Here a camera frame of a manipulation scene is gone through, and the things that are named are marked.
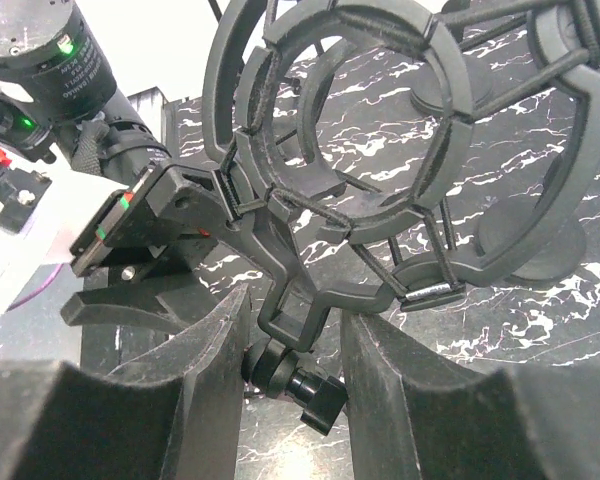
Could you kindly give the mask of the black round-base desk stand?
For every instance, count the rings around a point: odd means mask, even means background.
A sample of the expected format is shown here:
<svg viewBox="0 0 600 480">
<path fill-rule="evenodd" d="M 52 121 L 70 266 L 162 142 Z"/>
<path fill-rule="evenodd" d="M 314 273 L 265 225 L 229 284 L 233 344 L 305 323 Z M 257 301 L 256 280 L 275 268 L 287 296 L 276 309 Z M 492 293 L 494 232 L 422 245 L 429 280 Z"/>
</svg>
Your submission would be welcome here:
<svg viewBox="0 0 600 480">
<path fill-rule="evenodd" d="M 510 275 L 544 246 L 577 208 L 596 175 L 600 163 L 600 74 L 583 65 L 550 78 L 536 76 L 500 95 L 490 104 L 467 115 L 476 122 L 511 103 L 553 86 L 576 100 L 572 137 L 561 165 L 555 170 L 550 188 L 533 214 L 507 243 L 501 243 L 483 256 L 469 251 L 443 251 L 415 256 L 392 272 L 403 286 L 423 280 L 444 280 L 450 288 L 459 283 L 488 286 Z"/>
</svg>

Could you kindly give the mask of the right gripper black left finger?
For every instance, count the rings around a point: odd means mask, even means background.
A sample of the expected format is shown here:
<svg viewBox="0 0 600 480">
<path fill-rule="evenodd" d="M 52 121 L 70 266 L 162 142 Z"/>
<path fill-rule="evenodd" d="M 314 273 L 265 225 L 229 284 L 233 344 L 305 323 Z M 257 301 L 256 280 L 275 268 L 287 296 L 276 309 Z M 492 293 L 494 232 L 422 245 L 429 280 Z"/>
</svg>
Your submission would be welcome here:
<svg viewBox="0 0 600 480">
<path fill-rule="evenodd" d="M 0 479 L 230 479 L 249 336 L 247 286 L 101 376 L 0 362 Z"/>
</svg>

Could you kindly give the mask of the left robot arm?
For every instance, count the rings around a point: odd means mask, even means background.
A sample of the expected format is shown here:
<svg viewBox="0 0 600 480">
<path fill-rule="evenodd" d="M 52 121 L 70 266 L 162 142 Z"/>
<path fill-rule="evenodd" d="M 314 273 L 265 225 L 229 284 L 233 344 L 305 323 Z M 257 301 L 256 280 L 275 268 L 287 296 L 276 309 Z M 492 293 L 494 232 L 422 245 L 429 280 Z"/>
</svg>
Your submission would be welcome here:
<svg viewBox="0 0 600 480">
<path fill-rule="evenodd" d="M 183 283 L 199 242 L 239 248 L 215 172 L 180 162 L 120 91 L 73 1 L 0 1 L 0 316 L 43 264 L 120 287 L 80 293 L 69 324 Z"/>
</svg>

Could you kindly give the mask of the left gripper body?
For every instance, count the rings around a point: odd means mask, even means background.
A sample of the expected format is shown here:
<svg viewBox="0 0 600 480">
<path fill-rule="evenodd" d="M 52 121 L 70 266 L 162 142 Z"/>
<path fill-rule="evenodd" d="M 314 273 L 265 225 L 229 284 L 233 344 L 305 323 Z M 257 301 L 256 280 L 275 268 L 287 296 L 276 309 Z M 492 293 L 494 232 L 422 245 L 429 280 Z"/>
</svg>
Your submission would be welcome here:
<svg viewBox="0 0 600 480">
<path fill-rule="evenodd" d="M 155 258 L 185 235 L 208 233 L 233 248 L 238 232 L 216 170 L 163 162 L 145 171 L 131 190 L 111 194 L 70 247 L 71 268 L 84 277 L 112 265 L 114 251 L 145 249 Z"/>
</svg>

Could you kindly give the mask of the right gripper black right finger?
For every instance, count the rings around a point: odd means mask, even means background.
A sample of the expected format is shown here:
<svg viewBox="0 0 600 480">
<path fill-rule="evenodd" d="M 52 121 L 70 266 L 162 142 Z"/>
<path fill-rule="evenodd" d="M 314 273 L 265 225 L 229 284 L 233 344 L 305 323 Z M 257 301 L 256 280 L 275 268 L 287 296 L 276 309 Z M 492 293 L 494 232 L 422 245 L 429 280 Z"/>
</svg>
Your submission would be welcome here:
<svg viewBox="0 0 600 480">
<path fill-rule="evenodd" d="M 377 315 L 344 312 L 358 479 L 600 479 L 600 367 L 483 374 Z"/>
</svg>

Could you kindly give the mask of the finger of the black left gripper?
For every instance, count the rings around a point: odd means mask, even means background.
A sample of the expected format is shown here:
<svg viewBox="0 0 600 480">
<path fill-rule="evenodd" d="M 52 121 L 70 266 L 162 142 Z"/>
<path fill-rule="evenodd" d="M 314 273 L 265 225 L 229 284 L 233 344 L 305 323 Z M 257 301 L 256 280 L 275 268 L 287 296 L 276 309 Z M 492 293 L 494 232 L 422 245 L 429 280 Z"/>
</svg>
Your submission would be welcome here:
<svg viewBox="0 0 600 480">
<path fill-rule="evenodd" d="M 123 325 L 179 333 L 219 300 L 193 273 L 77 292 L 61 309 L 69 326 Z"/>
</svg>

